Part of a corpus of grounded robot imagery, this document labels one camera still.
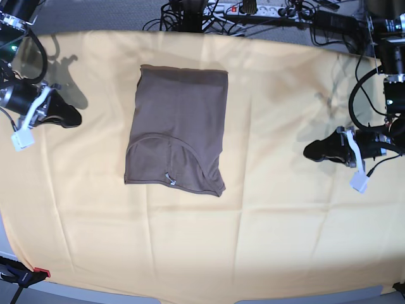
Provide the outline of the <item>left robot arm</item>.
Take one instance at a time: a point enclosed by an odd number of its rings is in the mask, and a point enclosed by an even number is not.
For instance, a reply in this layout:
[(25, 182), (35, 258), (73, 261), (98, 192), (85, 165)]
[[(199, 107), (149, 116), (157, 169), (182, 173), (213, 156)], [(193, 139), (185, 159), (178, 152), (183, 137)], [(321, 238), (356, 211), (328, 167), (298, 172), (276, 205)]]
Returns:
[[(354, 167), (387, 151), (404, 155), (404, 1), (365, 1), (364, 6), (370, 41), (380, 65), (362, 76), (349, 95), (349, 116), (355, 128), (337, 127), (324, 140), (307, 145), (303, 155), (313, 162), (329, 160)], [(385, 122), (364, 125), (354, 112), (354, 100), (363, 84), (377, 74), (384, 76)]]

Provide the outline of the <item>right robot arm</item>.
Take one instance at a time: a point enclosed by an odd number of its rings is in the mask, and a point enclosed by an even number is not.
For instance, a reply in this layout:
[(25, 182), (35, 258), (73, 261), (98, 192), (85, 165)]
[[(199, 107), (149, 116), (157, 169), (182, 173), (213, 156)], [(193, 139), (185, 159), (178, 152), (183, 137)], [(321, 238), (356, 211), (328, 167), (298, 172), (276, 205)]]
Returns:
[[(32, 30), (37, 8), (44, 1), (1, 1), (1, 113), (14, 131), (24, 122), (28, 128), (53, 124), (65, 129), (78, 127), (82, 116), (60, 96), (59, 84), (45, 81), (48, 68), (47, 53)], [(29, 38), (37, 47), (42, 67), (34, 78), (21, 77), (12, 62), (20, 44)]]

